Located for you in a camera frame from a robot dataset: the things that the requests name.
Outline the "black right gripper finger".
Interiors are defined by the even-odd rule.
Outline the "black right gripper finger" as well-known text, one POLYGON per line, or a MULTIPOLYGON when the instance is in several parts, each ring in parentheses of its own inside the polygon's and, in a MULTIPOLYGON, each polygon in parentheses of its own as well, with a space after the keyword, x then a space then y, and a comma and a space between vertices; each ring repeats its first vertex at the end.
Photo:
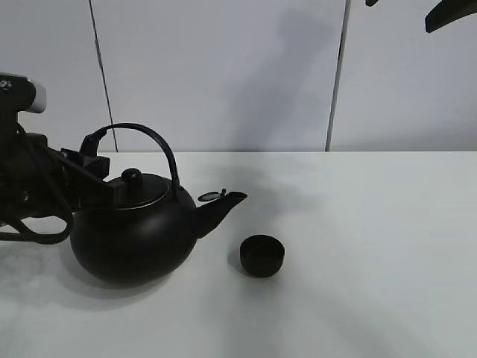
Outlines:
POLYGON ((426 16, 428 34, 476 13, 476 0, 442 0, 426 16))
POLYGON ((374 6, 376 3, 377 3, 378 0, 366 0, 365 1, 365 4, 368 6, 368 7, 372 7, 374 6))

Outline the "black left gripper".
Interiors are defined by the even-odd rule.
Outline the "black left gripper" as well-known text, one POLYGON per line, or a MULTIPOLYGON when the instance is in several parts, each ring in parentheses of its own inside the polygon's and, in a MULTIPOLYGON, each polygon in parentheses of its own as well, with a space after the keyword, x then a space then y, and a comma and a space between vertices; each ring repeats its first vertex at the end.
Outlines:
POLYGON ((49 216, 71 224, 72 209, 115 208, 126 203, 126 186, 104 180, 110 173, 109 158, 62 148, 57 162, 45 135, 26 133, 19 114, 43 113, 46 105, 45 87, 24 75, 1 73, 2 224, 49 216), (53 176, 60 165, 59 188, 53 176))

